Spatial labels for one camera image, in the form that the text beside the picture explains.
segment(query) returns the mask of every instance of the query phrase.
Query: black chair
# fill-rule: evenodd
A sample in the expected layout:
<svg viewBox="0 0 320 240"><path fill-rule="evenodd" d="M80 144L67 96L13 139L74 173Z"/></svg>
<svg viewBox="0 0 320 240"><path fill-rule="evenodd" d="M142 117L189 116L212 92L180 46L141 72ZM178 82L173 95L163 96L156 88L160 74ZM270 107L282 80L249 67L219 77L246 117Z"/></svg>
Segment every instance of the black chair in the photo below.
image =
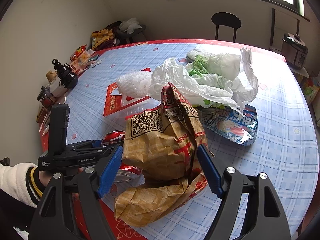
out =
<svg viewBox="0 0 320 240"><path fill-rule="evenodd" d="M212 15L211 21L217 26L215 40L218 40L219 25L224 25L234 28L233 42L236 42L237 29L241 27L241 21L237 16L231 13L220 12Z"/></svg>

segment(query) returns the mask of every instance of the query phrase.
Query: white sleeve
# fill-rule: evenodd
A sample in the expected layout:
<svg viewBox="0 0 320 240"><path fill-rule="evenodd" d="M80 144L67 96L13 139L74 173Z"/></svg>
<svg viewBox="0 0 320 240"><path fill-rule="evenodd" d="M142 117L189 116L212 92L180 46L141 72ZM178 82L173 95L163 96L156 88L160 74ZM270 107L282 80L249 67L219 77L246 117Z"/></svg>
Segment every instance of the white sleeve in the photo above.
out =
<svg viewBox="0 0 320 240"><path fill-rule="evenodd" d="M0 164L0 188L15 199L31 207L36 207L28 192L30 186L26 174L30 167L37 166L33 163L19 163L14 167Z"/></svg>

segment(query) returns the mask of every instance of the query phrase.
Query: white wall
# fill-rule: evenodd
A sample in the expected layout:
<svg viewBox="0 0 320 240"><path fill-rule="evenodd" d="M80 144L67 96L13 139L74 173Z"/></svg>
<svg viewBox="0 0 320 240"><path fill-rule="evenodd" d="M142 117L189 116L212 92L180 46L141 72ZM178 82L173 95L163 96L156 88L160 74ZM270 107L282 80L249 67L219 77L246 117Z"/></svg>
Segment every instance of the white wall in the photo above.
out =
<svg viewBox="0 0 320 240"><path fill-rule="evenodd" d="M271 8L291 13L281 7L260 0L106 0L116 1L110 7L116 20L136 17L147 25L147 40L168 38L214 39L215 25L211 16L226 11L237 15L242 26L237 31L236 42L268 49L271 32ZM307 22L300 17L300 36L307 44L309 54L306 68L319 72L320 23L305 2ZM219 27L219 40L232 41L233 30Z"/></svg>
<svg viewBox="0 0 320 240"><path fill-rule="evenodd" d="M0 22L0 159L34 162L42 154L37 95L51 61L90 42L113 22L102 0L14 0Z"/></svg>

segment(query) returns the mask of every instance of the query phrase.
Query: round gray object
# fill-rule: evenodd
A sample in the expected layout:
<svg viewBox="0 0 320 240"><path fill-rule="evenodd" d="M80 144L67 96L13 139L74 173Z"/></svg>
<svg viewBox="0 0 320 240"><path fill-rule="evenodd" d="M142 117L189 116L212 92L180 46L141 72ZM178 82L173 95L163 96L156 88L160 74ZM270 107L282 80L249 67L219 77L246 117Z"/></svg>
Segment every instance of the round gray object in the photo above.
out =
<svg viewBox="0 0 320 240"><path fill-rule="evenodd" d="M93 173L94 172L94 168L93 167L88 167L85 169L86 173Z"/></svg>
<svg viewBox="0 0 320 240"><path fill-rule="evenodd" d="M264 172L261 172L259 176L261 179L266 179L268 177Z"/></svg>
<svg viewBox="0 0 320 240"><path fill-rule="evenodd" d="M234 167L228 167L227 168L227 172L229 173L235 173L236 172L236 169Z"/></svg>
<svg viewBox="0 0 320 240"><path fill-rule="evenodd" d="M57 172L57 173L55 173L54 175L53 175L53 178L54 179L58 179L58 178L60 178L61 177L61 173L59 173L59 172Z"/></svg>

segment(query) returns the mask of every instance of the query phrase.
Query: blue plaid tablecloth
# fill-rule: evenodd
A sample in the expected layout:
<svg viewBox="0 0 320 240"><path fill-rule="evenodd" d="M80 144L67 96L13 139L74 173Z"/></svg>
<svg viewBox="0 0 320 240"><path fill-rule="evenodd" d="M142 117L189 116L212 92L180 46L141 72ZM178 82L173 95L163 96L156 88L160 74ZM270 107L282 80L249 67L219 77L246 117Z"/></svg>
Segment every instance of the blue plaid tablecloth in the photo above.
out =
<svg viewBox="0 0 320 240"><path fill-rule="evenodd" d="M169 57L186 64L186 53L198 47L212 53L241 54L239 48L195 43L160 43L112 49L100 65L87 70L68 94L70 121L67 143L101 139L113 130L125 130L124 122L103 116L109 84L122 74L150 67ZM206 130L209 149L241 173L265 172L271 179L285 213L291 234L296 231L312 199L318 177L316 135L303 94L287 64L270 52L252 53L259 81L257 98L250 103L258 114L256 141L248 147ZM113 210L113 197L106 198ZM239 236L247 194L243 194L231 239ZM215 217L220 199L209 187L184 206L143 228L135 228L149 240L203 239Z"/></svg>

